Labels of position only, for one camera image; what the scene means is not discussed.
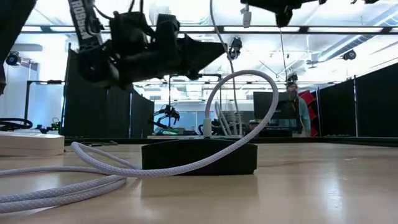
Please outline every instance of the ceiling light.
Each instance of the ceiling light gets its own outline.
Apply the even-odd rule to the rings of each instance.
[[[24,26],[22,27],[23,32],[42,32],[42,28],[39,26]]]
[[[212,26],[181,26],[180,32],[212,32],[214,27]]]
[[[297,32],[299,27],[224,27],[225,32]]]
[[[50,29],[54,32],[75,32],[75,28],[74,27],[57,27],[57,26],[52,26],[50,27]]]
[[[309,32],[380,32],[382,27],[310,27]]]

